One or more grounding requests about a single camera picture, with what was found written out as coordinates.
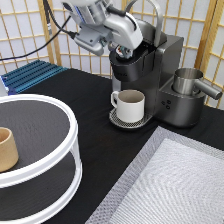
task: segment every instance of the white mug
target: white mug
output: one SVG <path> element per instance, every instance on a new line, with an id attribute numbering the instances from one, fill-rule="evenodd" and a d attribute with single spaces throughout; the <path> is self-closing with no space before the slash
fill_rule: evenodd
<path id="1" fill-rule="evenodd" d="M 111 94 L 111 103 L 123 122 L 135 123 L 144 117 L 145 96 L 137 90 L 115 91 Z"/>

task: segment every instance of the table surface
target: table surface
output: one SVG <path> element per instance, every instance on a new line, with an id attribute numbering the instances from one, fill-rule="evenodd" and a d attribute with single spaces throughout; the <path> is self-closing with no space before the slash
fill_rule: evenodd
<path id="1" fill-rule="evenodd" d="M 153 119 L 141 130 L 125 132 L 109 121 L 111 92 L 111 80 L 74 69 L 23 92 L 63 101 L 79 125 L 83 178 L 71 202 L 47 224 L 85 223 L 158 126 L 224 150 L 224 111 L 204 107 L 193 128 L 178 129 Z"/>

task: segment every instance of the mesh tray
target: mesh tray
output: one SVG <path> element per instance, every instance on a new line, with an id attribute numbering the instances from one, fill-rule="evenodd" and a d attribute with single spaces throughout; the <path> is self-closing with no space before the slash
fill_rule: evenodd
<path id="1" fill-rule="evenodd" d="M 130 131 L 134 131 L 136 129 L 142 128 L 144 127 L 150 120 L 151 120 L 152 116 L 149 114 L 145 114 L 144 117 L 135 123 L 126 123 L 121 121 L 116 114 L 116 109 L 113 109 L 110 114 L 109 114 L 109 119 L 111 121 L 112 124 L 114 124 L 115 126 L 117 126 L 118 128 L 124 129 L 124 130 L 130 130 Z"/>

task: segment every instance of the black cable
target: black cable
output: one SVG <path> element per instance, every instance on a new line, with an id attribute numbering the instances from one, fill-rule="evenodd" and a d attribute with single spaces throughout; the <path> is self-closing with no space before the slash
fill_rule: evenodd
<path id="1" fill-rule="evenodd" d="M 50 16 L 51 16 L 51 18 L 52 18 L 54 24 L 57 26 L 57 28 L 58 28 L 60 31 L 62 31 L 62 32 L 64 32 L 64 33 L 67 33 L 67 34 L 70 36 L 70 35 L 71 35 L 71 32 L 70 32 L 70 31 L 67 31 L 67 30 L 63 29 L 63 27 L 60 27 L 60 26 L 58 25 L 57 21 L 56 21 L 55 18 L 54 18 L 53 12 L 51 11 L 51 7 L 50 7 L 48 1 L 45 0 L 44 3 L 46 4 L 46 7 L 48 8 L 48 12 L 49 12 L 49 14 L 50 14 Z"/>
<path id="2" fill-rule="evenodd" d="M 62 28 L 65 27 L 65 25 L 68 23 L 68 21 L 71 19 L 71 16 L 68 17 L 68 19 L 64 22 L 64 24 L 62 25 Z M 25 54 L 23 56 L 18 56 L 18 57 L 11 57 L 11 58 L 3 58 L 3 59 L 0 59 L 0 61 L 6 61 L 6 60 L 12 60 L 12 59 L 19 59 L 19 58 L 25 58 L 25 57 L 28 57 L 30 56 L 31 54 L 34 54 L 36 53 L 37 51 L 40 51 L 42 50 L 43 48 L 45 48 L 51 41 L 53 41 L 57 36 L 58 34 L 61 32 L 61 30 L 59 30 L 46 44 L 44 44 L 42 47 L 36 49 L 35 51 L 32 51 L 28 54 Z"/>

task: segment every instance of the coffee cup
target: coffee cup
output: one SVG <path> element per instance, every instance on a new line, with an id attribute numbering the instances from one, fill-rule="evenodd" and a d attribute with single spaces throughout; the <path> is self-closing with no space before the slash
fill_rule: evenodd
<path id="1" fill-rule="evenodd" d="M 12 168 L 18 161 L 18 151 L 12 131 L 0 128 L 0 172 Z"/>
<path id="2" fill-rule="evenodd" d="M 111 103 L 116 108 L 117 117 L 123 122 L 135 123 L 144 117 L 145 96 L 137 90 L 114 91 Z"/>

